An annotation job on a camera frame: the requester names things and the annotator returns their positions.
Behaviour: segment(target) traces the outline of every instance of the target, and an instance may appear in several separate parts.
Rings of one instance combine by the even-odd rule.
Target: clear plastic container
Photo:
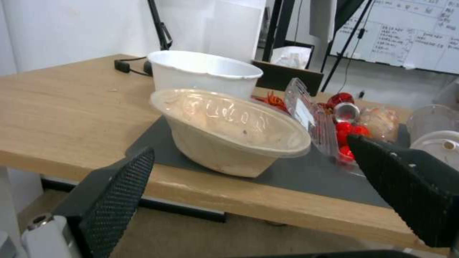
[[[238,60],[188,51],[148,55],[155,89],[202,89],[249,99],[263,71]]]
[[[312,100],[300,79],[290,81],[284,101],[288,112],[308,130],[312,143],[322,154],[334,157],[336,163],[350,173],[363,176],[354,159],[339,152],[333,114]]]
[[[225,174],[257,177],[277,158],[309,151],[308,132],[270,107],[193,89],[160,90],[150,103],[166,117],[183,154]]]
[[[411,143],[435,131],[459,131],[459,112],[443,105],[430,105],[413,112],[406,122]]]

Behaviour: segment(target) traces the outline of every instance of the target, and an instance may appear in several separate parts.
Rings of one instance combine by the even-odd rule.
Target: clear plastic lid
[[[431,132],[416,140],[411,148],[423,150],[459,171],[459,132]]]
[[[297,157],[311,143],[308,132],[288,115],[221,93],[164,89],[154,92],[150,103],[166,118],[243,151]]]

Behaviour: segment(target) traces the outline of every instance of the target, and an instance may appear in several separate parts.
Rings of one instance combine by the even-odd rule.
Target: plastic bag
[[[396,142],[398,137],[397,113],[385,107],[365,108],[361,111],[358,123],[368,128],[372,138]]]
[[[285,46],[273,49],[270,62],[280,66],[304,69],[308,64],[310,56],[310,48]]]

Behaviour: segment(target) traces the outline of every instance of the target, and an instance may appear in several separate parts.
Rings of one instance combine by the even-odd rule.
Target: beige bowl
[[[305,154],[311,144],[291,117],[229,95],[167,89],[154,92],[150,103],[166,117],[183,154],[225,174],[257,177],[277,158]]]

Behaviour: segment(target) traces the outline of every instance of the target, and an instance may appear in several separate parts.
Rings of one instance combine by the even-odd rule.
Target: white lid
[[[431,132],[417,139],[411,148],[423,150],[459,171],[459,132]]]

